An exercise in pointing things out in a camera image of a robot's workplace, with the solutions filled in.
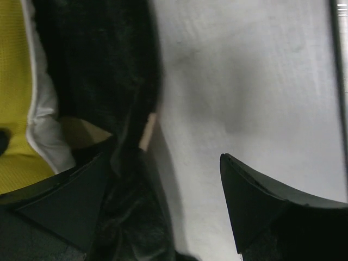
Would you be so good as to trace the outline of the black floral pillowcase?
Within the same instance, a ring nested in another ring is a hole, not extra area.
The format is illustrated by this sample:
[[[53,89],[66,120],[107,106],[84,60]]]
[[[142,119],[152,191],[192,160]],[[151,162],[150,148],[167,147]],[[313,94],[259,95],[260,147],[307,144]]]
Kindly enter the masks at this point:
[[[109,159],[88,260],[190,260],[176,251],[140,141],[161,87],[149,1],[34,1],[34,19],[59,98],[60,117],[110,133]]]

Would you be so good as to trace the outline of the cream yellow-edged pillow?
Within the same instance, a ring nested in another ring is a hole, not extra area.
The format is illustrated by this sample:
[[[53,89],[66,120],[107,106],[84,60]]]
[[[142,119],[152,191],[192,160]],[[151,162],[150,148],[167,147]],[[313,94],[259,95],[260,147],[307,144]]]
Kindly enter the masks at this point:
[[[75,166],[71,151],[110,134],[74,117],[58,120],[31,1],[1,1],[1,193]]]

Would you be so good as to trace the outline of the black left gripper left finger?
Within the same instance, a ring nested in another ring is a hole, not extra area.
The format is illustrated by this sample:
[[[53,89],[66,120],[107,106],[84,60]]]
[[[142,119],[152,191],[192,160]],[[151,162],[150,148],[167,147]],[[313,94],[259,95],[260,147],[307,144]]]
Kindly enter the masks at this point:
[[[1,255],[84,256],[91,247],[109,159],[88,163],[1,194]]]

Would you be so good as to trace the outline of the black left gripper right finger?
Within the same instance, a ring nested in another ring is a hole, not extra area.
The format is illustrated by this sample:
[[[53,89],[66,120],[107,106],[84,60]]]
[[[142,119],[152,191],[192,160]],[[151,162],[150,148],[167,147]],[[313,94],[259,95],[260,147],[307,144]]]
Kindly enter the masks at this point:
[[[347,203],[292,188],[227,153],[220,173],[240,255],[347,255]]]

